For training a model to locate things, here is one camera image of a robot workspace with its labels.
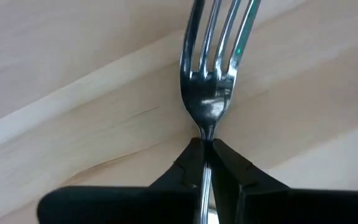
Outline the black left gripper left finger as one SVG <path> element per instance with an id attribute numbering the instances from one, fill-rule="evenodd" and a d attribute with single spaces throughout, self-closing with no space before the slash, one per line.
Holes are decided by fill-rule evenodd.
<path id="1" fill-rule="evenodd" d="M 37 205 L 39 223 L 198 223 L 203 143 L 191 139 L 147 187 L 68 186 Z"/>

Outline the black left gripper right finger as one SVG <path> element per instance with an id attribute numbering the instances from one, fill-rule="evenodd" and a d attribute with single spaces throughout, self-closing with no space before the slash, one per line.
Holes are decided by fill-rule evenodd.
<path id="1" fill-rule="evenodd" d="M 291 188 L 220 139 L 209 148 L 220 223 L 358 224 L 358 191 Z"/>

